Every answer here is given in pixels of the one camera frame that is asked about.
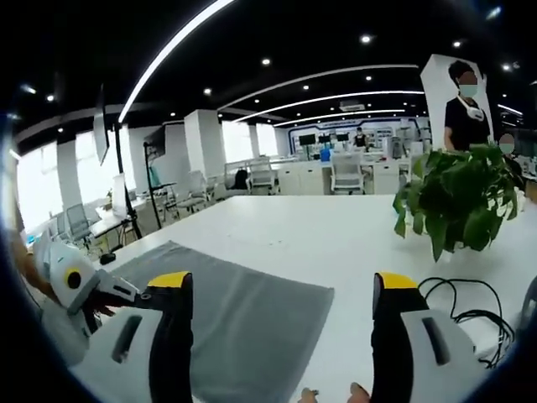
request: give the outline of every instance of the black ceiling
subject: black ceiling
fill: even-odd
[[[125,103],[145,68],[164,44],[210,2],[16,2],[10,38],[7,90],[2,109],[16,113],[15,132],[45,118],[95,106],[102,82],[106,102]],[[494,7],[503,11],[493,19]],[[489,96],[532,110],[530,82],[537,80],[537,55],[530,2],[499,0],[236,0],[198,28],[158,68],[136,102],[164,103],[153,120],[181,118],[197,108],[216,109],[283,81],[357,65],[416,64],[432,53],[476,61],[489,76]],[[373,35],[369,45],[362,34]],[[452,47],[461,39],[459,49]],[[268,57],[272,64],[261,65]],[[520,68],[502,71],[504,62]],[[233,107],[258,112],[269,107],[349,92],[422,89],[419,69],[355,71],[281,87]],[[21,92],[21,83],[37,90]],[[212,95],[203,95],[205,87]],[[45,101],[56,91],[56,102]],[[407,96],[363,97],[391,108]],[[327,114],[337,101],[317,102],[274,114],[287,119]],[[418,113],[425,98],[417,96]],[[127,121],[134,115],[128,115]]]

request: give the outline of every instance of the white table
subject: white table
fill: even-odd
[[[505,222],[491,248],[481,253],[460,250],[435,264],[428,237],[407,234],[402,239],[394,233],[392,200],[392,196],[236,196],[118,250],[117,260],[105,269],[113,270],[172,240],[271,275],[334,287],[326,325],[291,401],[300,398],[305,386],[318,389],[322,401],[347,401],[351,382],[367,390],[373,386],[375,272],[392,271],[415,281],[430,276],[485,280],[498,292],[504,317],[511,323],[536,275],[537,206],[526,203],[525,212]],[[431,307],[451,309],[448,288],[433,293]],[[493,295],[485,287],[457,289],[456,312],[496,311]],[[476,332],[472,338],[478,348],[483,343],[495,345],[497,329],[481,327]]]

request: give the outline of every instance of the black cable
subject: black cable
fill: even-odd
[[[423,280],[419,285],[418,289],[420,289],[424,284],[428,283],[429,281],[439,281],[437,284],[433,285],[430,290],[425,294],[425,300],[430,296],[432,291],[434,291],[436,288],[440,287],[441,285],[448,284],[451,289],[453,290],[453,305],[451,307],[450,312],[450,318],[453,319],[455,323],[462,323],[468,320],[472,320],[477,317],[485,317],[490,322],[498,326],[498,348],[496,350],[496,353],[493,355],[493,357],[488,359],[479,359],[478,361],[484,364],[487,364],[487,368],[495,368],[496,365],[498,365],[498,362],[502,358],[502,348],[504,348],[504,352],[507,351],[509,346],[512,342],[514,342],[515,334],[514,330],[509,326],[509,324],[504,321],[503,319],[503,309],[502,309],[502,303],[500,301],[500,298],[498,296],[498,293],[486,282],[482,280],[469,280],[469,279],[442,279],[441,277],[430,277],[428,279]],[[470,311],[465,311],[460,313],[457,316],[454,316],[455,308],[456,308],[456,298],[457,298],[457,292],[456,287],[453,283],[473,283],[473,284],[481,284],[485,285],[496,298],[496,302],[498,303],[498,315],[485,310],[478,310],[473,309]]]

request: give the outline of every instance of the gray cloth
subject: gray cloth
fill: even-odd
[[[172,242],[113,274],[143,289],[158,275],[182,270],[194,281],[193,394],[205,403],[289,401],[321,335],[334,290],[266,275]]]

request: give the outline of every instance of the office chair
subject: office chair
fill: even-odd
[[[188,175],[189,195],[188,197],[177,203],[178,208],[185,208],[188,212],[194,212],[194,207],[198,206],[197,211],[200,211],[199,205],[207,202],[207,182],[205,176],[200,170],[192,170]]]
[[[67,220],[69,220],[70,235],[73,242],[82,241],[86,249],[89,250],[89,237],[91,235],[90,223],[86,218],[84,206],[77,204],[76,206],[69,207],[67,209]]]
[[[331,190],[334,193],[354,192],[363,194],[363,173],[360,167],[360,154],[334,154],[331,157]]]
[[[269,157],[259,157],[250,163],[250,184],[253,189],[266,188],[271,194],[275,175],[272,171]]]

